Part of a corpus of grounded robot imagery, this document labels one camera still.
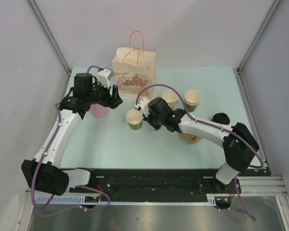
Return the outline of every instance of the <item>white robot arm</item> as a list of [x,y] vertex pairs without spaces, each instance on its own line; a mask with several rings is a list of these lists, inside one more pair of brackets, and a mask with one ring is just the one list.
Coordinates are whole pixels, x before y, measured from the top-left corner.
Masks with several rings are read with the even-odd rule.
[[135,105],[135,108],[142,112],[144,121],[147,121],[154,130],[159,130],[161,126],[165,126],[171,132],[177,131],[179,133],[197,135],[222,147],[226,162],[215,175],[216,188],[229,184],[239,172],[245,171],[249,167],[254,158],[254,153],[245,144],[223,130],[238,134],[254,150],[257,151],[259,149],[257,142],[247,127],[241,123],[231,127],[205,119],[197,119],[195,116],[192,120],[185,110],[176,109],[173,111],[159,97],[151,101],[142,98]]
[[61,162],[66,146],[77,126],[81,123],[91,104],[117,108],[123,100],[118,95],[118,87],[113,86],[110,94],[110,79],[113,72],[102,69],[97,77],[89,73],[76,74],[74,87],[62,99],[58,107],[58,117],[42,148],[32,161],[25,160],[22,171],[31,187],[38,162],[41,162],[35,182],[35,189],[55,195],[62,195],[67,188],[86,185],[90,172],[84,169],[61,171]]
[[[102,69],[98,72],[97,77],[88,73],[79,73],[75,76],[74,87],[70,90],[70,93],[73,92],[73,96],[69,96],[69,93],[60,102],[59,116],[44,145],[33,160],[25,160],[22,164],[23,174],[30,187],[36,170],[38,173],[35,189],[45,193],[62,195],[68,188],[88,184],[89,171],[84,169],[62,171],[60,169],[61,161],[70,137],[91,104],[99,103],[114,109],[123,103],[116,85],[113,86],[112,95],[110,95],[109,80],[112,75],[111,70]],[[214,178],[217,190],[229,184],[239,172],[246,170],[254,157],[250,149],[230,136],[229,133],[223,132],[223,129],[239,134],[255,150],[259,149],[246,126],[240,123],[233,127],[203,119],[202,123],[199,123],[196,122],[197,120],[192,120],[182,109],[171,110],[167,103],[159,97],[151,101],[141,99],[135,108],[142,112],[144,121],[147,121],[155,130],[165,126],[171,132],[194,134],[221,146],[224,149],[226,162]],[[222,130],[210,127],[208,124],[216,124],[222,127]],[[39,169],[37,169],[38,162],[41,162]]]

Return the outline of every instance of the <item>paper bag handle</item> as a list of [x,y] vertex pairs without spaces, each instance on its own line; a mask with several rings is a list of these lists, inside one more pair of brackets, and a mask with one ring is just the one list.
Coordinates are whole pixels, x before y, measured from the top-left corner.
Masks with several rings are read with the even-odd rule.
[[144,52],[144,42],[145,42],[145,39],[144,39],[144,35],[143,35],[139,30],[135,30],[134,32],[131,33],[131,35],[130,35],[130,41],[129,41],[129,48],[131,49],[131,36],[132,36],[134,33],[136,33],[136,32],[140,33],[141,36],[143,37],[143,52]]
[[[137,65],[138,65],[138,60],[139,60],[139,54],[140,54],[140,50],[139,49],[134,49],[134,50],[138,50],[138,56],[137,56]],[[132,53],[134,50],[132,50],[132,51],[130,51],[130,52],[128,52],[125,56],[124,56],[124,59],[123,59],[123,61],[122,62],[124,62],[124,60],[125,60],[125,58],[126,58],[126,56],[128,56],[130,53]]]

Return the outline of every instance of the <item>metal frame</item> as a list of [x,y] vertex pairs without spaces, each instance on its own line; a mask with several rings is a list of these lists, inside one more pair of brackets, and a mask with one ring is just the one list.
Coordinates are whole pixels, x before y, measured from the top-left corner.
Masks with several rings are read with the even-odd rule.
[[64,68],[64,70],[66,71],[66,73],[70,74],[71,73],[71,69],[69,68],[66,59],[64,58],[58,43],[56,42],[51,30],[49,29],[49,26],[46,22],[46,20],[44,19],[37,3],[35,2],[35,0],[26,0],[29,4],[29,7],[31,8],[33,14],[35,15],[42,31],[44,32],[47,40],[49,41],[51,47],[53,48],[53,51],[55,52],[55,54],[57,55],[62,67]]
[[240,91],[240,94],[241,94],[241,97],[242,97],[242,102],[243,102],[243,105],[244,105],[244,108],[245,108],[247,119],[248,119],[249,124],[250,124],[251,132],[255,136],[255,140],[259,144],[259,154],[263,158],[263,160],[268,162],[268,160],[266,158],[265,150],[263,148],[263,143],[261,141],[261,137],[260,137],[260,134],[259,134],[259,130],[257,128],[256,119],[255,119],[254,113],[253,113],[253,111],[251,109],[250,101],[248,99],[245,87],[243,85],[243,81],[242,81],[241,75],[238,72],[236,72],[235,76],[236,76],[236,83],[237,83],[237,86],[239,88],[239,91]]
[[254,37],[253,41],[251,42],[249,48],[247,49],[247,52],[244,55],[244,58],[242,60],[242,62],[240,63],[239,67],[238,67],[238,72],[239,74],[242,72],[246,62],[248,61],[248,59],[250,58],[252,52],[254,51],[256,45],[258,44],[260,38],[262,37],[263,32],[265,31],[265,29],[267,28],[267,26],[269,25],[273,15],[275,14],[275,12],[277,11],[280,3],[282,2],[282,0],[274,0],[274,2],[272,3],[268,13],[266,14],[260,28],[258,29],[256,36]]
[[286,231],[289,231],[289,197],[278,196],[276,197],[276,200]]
[[[49,26],[47,25],[38,5],[36,4],[35,0],[26,0],[29,4],[29,7],[31,8],[33,14],[35,15],[41,29],[43,30],[47,40],[50,42],[51,47],[53,48],[55,54],[60,60],[61,65],[65,69],[65,71],[68,73],[68,77],[71,73],[71,69],[69,68],[51,30],[49,29]],[[246,65],[248,59],[250,58],[252,52],[254,51],[255,47],[257,46],[259,40],[261,39],[263,32],[267,28],[269,22],[271,21],[272,17],[274,16],[275,12],[277,11],[279,5],[281,3],[281,0],[274,0],[272,3],[270,10],[268,11],[267,15],[265,16],[264,21],[262,22],[259,30],[257,31],[257,34],[255,38],[253,39],[251,45],[249,46],[246,54],[244,55],[244,58],[242,62],[240,63],[237,72],[235,73],[237,85],[242,97],[242,101],[244,104],[244,108],[246,110],[246,114],[251,126],[251,131],[254,134],[259,146],[260,146],[260,155],[264,159],[264,161],[267,161],[265,150],[263,148],[263,144],[261,142],[261,137],[256,125],[255,117],[253,115],[250,102],[248,100],[248,96],[246,94],[242,78],[241,78],[241,72]],[[279,210],[285,225],[285,228],[287,231],[289,231],[289,197],[288,193],[285,187],[285,184],[283,182],[282,177],[238,177],[241,184],[241,190],[242,190],[242,196],[276,196],[276,200],[278,202]],[[25,204],[21,208],[21,218],[18,222],[18,231],[26,231],[29,226],[30,218],[33,211],[33,205],[31,202],[30,197],[30,190],[27,190],[25,193]],[[75,198],[83,198],[86,195],[94,195],[94,193],[65,193],[64,196],[59,200],[56,201],[57,204],[75,204],[79,201]],[[214,196],[223,196],[222,194],[207,194],[208,196],[208,202],[204,204],[199,203],[112,203],[113,205],[214,205],[212,202],[212,198]],[[40,194],[38,195],[38,198],[49,198],[49,195],[46,194]]]

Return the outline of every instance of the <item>cup rim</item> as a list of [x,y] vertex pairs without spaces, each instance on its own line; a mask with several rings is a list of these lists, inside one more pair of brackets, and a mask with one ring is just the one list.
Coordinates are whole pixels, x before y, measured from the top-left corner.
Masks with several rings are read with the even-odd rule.
[[131,111],[137,111],[138,113],[140,113],[141,117],[143,116],[143,115],[141,114],[141,112],[138,111],[137,109],[131,109],[131,110],[129,110],[129,111],[126,113],[126,116],[125,116],[127,122],[128,122],[129,124],[131,124],[131,125],[138,125],[138,124],[140,124],[140,123],[143,121],[143,119],[144,119],[143,117],[142,117],[141,121],[138,122],[138,123],[131,123],[131,122],[127,119],[127,115],[128,115],[128,113],[131,112]]
[[[167,100],[164,99],[164,93],[167,92],[167,91],[171,91],[171,92],[173,92],[173,93],[175,94],[176,99],[175,99],[174,101],[167,101]],[[165,90],[165,91],[162,93],[162,99],[165,100],[165,101],[168,102],[168,103],[174,103],[174,102],[178,101],[179,96],[178,96],[173,90],[168,89],[168,90]]]
[[[198,101],[197,103],[191,103],[191,102],[189,102],[189,101],[186,99],[186,94],[187,94],[188,92],[196,92],[197,94],[199,94],[199,95],[200,95],[199,101]],[[195,105],[199,104],[200,101],[201,101],[201,98],[202,98],[202,96],[201,96],[200,92],[197,91],[197,90],[194,90],[194,89],[187,90],[187,91],[185,92],[185,94],[184,94],[184,101],[185,101],[188,105],[191,105],[191,106],[195,106]]]

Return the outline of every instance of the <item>wire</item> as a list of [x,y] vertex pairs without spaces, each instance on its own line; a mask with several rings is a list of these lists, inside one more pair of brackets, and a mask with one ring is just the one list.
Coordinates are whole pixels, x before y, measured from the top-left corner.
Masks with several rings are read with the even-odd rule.
[[229,186],[229,190],[230,193],[233,194],[230,198],[234,198],[234,196],[236,195],[235,191],[231,188],[231,186]]
[[252,219],[253,221],[256,221],[256,218],[255,218],[252,214],[250,214],[249,210],[246,208],[245,204],[243,203],[243,200],[242,200],[241,195],[240,195],[240,193],[239,193],[239,190],[238,190],[238,188],[237,188],[237,185],[238,185],[238,184],[237,184],[236,181],[237,181],[237,178],[235,177],[235,189],[236,189],[236,193],[237,193],[237,196],[239,197],[239,200],[240,200],[243,208],[245,209],[245,213],[250,217],[250,219]]
[[100,191],[104,192],[104,190],[103,190],[101,184],[98,184],[97,187],[99,187]]
[[97,72],[100,72],[102,70],[102,68],[99,66],[91,65],[91,66],[89,66],[87,73],[89,73],[92,68],[96,68]]
[[[158,86],[160,86],[160,87],[166,87],[166,88],[169,88],[169,89],[173,90],[173,91],[178,95],[178,97],[180,98],[180,100],[181,100],[181,102],[182,102],[182,104],[183,104],[183,106],[184,106],[184,109],[185,109],[185,111],[186,111],[186,114],[187,114],[193,121],[198,122],[198,123],[201,123],[201,124],[204,124],[204,125],[207,125],[207,126],[211,126],[211,127],[213,127],[213,128],[219,129],[219,130],[226,131],[226,132],[228,132],[229,134],[231,134],[231,135],[235,136],[236,138],[238,138],[239,140],[241,140],[241,141],[254,153],[254,155],[258,158],[258,160],[259,160],[259,162],[260,162],[260,166],[252,166],[252,165],[250,165],[250,167],[263,168],[263,161],[262,161],[262,158],[260,157],[260,155],[259,155],[259,154],[256,152],[256,150],[254,150],[253,147],[252,147],[249,143],[247,143],[242,137],[240,137],[239,135],[237,135],[236,133],[234,133],[234,132],[232,132],[232,131],[230,131],[230,130],[223,129],[222,127],[220,127],[220,126],[218,126],[218,125],[211,124],[211,123],[209,123],[209,122],[202,121],[202,120],[199,120],[199,119],[193,117],[193,116],[189,113],[189,111],[187,110],[187,107],[186,107],[186,105],[185,105],[185,103],[184,103],[184,100],[183,100],[182,96],[179,94],[179,92],[178,92],[176,89],[174,89],[174,88],[172,88],[172,87],[170,87],[170,86],[168,86],[168,85],[165,85],[165,84],[153,84],[153,85],[151,85],[151,86],[148,86],[148,87],[142,89],[142,91],[138,94],[138,96],[137,96],[137,98],[136,98],[136,104],[138,104],[138,102],[139,102],[139,97],[141,96],[141,94],[142,94],[144,91],[148,90],[149,88],[158,87]],[[220,210],[223,210],[223,211],[224,211],[224,210],[235,210],[235,211],[243,212],[243,213],[247,214],[253,221],[256,221],[256,218],[255,218],[252,214],[250,214],[250,212],[249,212],[248,209],[246,208],[246,206],[245,206],[245,204],[244,204],[244,202],[243,202],[243,200],[242,200],[242,198],[241,198],[241,195],[239,194],[239,191],[238,191],[238,188],[237,188],[237,183],[236,183],[237,176],[235,176],[235,189],[236,189],[237,195],[238,195],[239,200],[240,200],[240,202],[241,202],[241,204],[242,204],[242,206],[243,206],[244,209],[241,209],[241,208],[220,209],[220,208],[218,208],[218,206],[216,206],[216,207],[219,209],[219,211],[220,211]]]
[[73,89],[74,89],[73,87],[71,87],[71,88],[69,89],[69,92],[68,92],[68,94],[66,95],[66,97],[69,96],[69,95],[72,93]]
[[[51,139],[49,140],[46,148],[44,149],[44,153],[42,154],[42,156],[41,156],[41,158],[40,158],[40,160],[39,160],[39,162],[38,162],[38,165],[37,165],[37,167],[36,167],[36,169],[35,169],[35,171],[34,171],[33,178],[32,178],[32,183],[31,183],[31,201],[32,201],[33,207],[36,209],[36,213],[39,214],[39,215],[42,216],[42,217],[52,217],[52,216],[61,214],[61,213],[65,212],[65,211],[67,211],[67,210],[70,210],[70,209],[72,209],[72,208],[79,207],[78,205],[76,205],[76,206],[72,206],[72,207],[66,208],[66,209],[64,209],[64,210],[62,210],[62,211],[60,211],[60,212],[54,213],[54,214],[44,215],[44,214],[41,214],[39,211],[43,210],[44,208],[46,208],[46,207],[49,205],[49,203],[51,202],[51,200],[52,200],[53,197],[54,197],[54,194],[51,195],[51,197],[49,198],[49,200],[48,200],[48,201],[46,202],[46,204],[44,204],[42,207],[39,207],[39,206],[37,205],[37,203],[36,203],[36,200],[35,200],[35,183],[36,183],[37,175],[38,175],[38,172],[39,172],[39,168],[40,168],[40,166],[41,166],[41,164],[42,164],[42,162],[43,162],[43,160],[44,160],[44,158],[45,158],[45,156],[46,156],[45,154],[48,152],[51,144],[53,143],[53,140],[55,139],[56,135],[58,134],[59,129],[60,129],[60,125],[59,125],[59,124],[62,122],[61,112],[60,112],[60,109],[59,109],[58,105],[59,105],[59,103],[57,103],[57,104],[55,105],[56,110],[57,110],[57,113],[58,113],[58,125],[57,125],[57,128],[56,128],[55,132],[53,133]],[[76,187],[78,187],[78,188],[84,188],[84,189],[87,189],[87,190],[91,190],[91,191],[93,191],[93,192],[100,193],[101,195],[104,195],[104,196],[107,198],[107,200],[108,200],[108,203],[107,203],[104,207],[102,207],[102,208],[95,208],[95,209],[85,208],[85,211],[86,211],[87,209],[90,210],[90,211],[100,211],[100,210],[103,210],[103,209],[106,209],[107,207],[109,207],[109,205],[110,205],[110,198],[109,198],[109,196],[108,196],[106,193],[104,193],[104,192],[102,192],[102,191],[99,191],[99,190],[96,190],[96,189],[93,189],[93,188],[90,188],[90,187],[87,187],[87,186],[83,186],[83,185],[79,185],[79,186],[76,186]]]
[[204,124],[204,125],[207,125],[207,126],[210,126],[210,127],[213,127],[213,128],[216,128],[216,129],[218,129],[218,130],[226,131],[226,132],[228,132],[229,134],[231,134],[231,135],[235,136],[236,138],[238,138],[240,141],[242,141],[242,142],[254,153],[254,155],[258,158],[258,160],[259,160],[259,162],[260,162],[260,166],[250,165],[250,167],[263,168],[263,161],[262,161],[261,156],[260,156],[260,155],[256,152],[256,150],[254,150],[253,147],[252,147],[249,143],[247,143],[242,137],[240,137],[239,135],[237,135],[236,133],[234,133],[234,132],[232,132],[232,131],[230,131],[230,130],[228,130],[228,129],[222,128],[222,127],[220,127],[220,126],[218,126],[218,125],[211,124],[211,123],[209,123],[209,122],[202,121],[202,120],[197,119],[196,117],[193,117],[192,114],[190,114],[189,111],[187,110],[187,107],[186,107],[186,105],[185,105],[185,103],[184,103],[184,100],[183,100],[182,96],[179,94],[179,92],[178,92],[176,89],[174,89],[174,88],[172,88],[172,87],[170,87],[170,86],[168,86],[168,85],[165,85],[165,84],[153,84],[153,85],[151,85],[151,86],[148,86],[148,87],[142,89],[142,91],[138,94],[138,96],[137,96],[137,98],[136,98],[136,104],[138,104],[138,102],[139,102],[139,97],[141,96],[141,94],[142,94],[144,91],[148,90],[149,88],[157,87],[157,86],[166,87],[166,88],[169,88],[169,89],[173,90],[173,91],[179,96],[179,98],[180,98],[180,100],[181,100],[181,102],[182,102],[182,104],[183,104],[183,106],[184,106],[184,109],[185,109],[185,111],[186,111],[186,114],[187,114],[193,121],[198,122],[198,123],[201,123],[201,124]]

